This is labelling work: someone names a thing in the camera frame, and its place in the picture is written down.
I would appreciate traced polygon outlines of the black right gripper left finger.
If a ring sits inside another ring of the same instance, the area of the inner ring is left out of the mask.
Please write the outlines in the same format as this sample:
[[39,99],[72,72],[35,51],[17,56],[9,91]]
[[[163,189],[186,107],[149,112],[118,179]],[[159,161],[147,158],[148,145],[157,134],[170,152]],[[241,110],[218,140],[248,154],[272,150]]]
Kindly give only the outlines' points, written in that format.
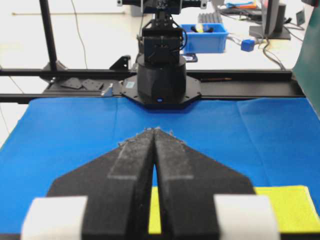
[[153,172],[154,131],[56,178],[35,198],[23,240],[125,240],[143,231]]

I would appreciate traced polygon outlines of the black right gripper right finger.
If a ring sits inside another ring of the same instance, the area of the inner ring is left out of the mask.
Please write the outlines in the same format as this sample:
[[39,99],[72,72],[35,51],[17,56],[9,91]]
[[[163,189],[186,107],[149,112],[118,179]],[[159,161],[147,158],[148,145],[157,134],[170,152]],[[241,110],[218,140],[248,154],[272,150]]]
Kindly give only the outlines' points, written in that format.
[[154,130],[162,234],[167,240],[278,240],[271,203],[250,179]]

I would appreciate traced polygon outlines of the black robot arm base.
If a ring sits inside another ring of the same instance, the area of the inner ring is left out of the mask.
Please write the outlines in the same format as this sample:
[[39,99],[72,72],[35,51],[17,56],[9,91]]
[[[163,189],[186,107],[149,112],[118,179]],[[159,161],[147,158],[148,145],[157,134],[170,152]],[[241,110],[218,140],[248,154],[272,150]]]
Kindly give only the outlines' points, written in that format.
[[201,97],[200,81],[187,75],[180,51],[188,37],[174,20],[183,8],[207,7],[205,0],[119,0],[154,17],[141,30],[143,53],[136,60],[136,75],[124,80],[121,94],[146,108],[182,109]]

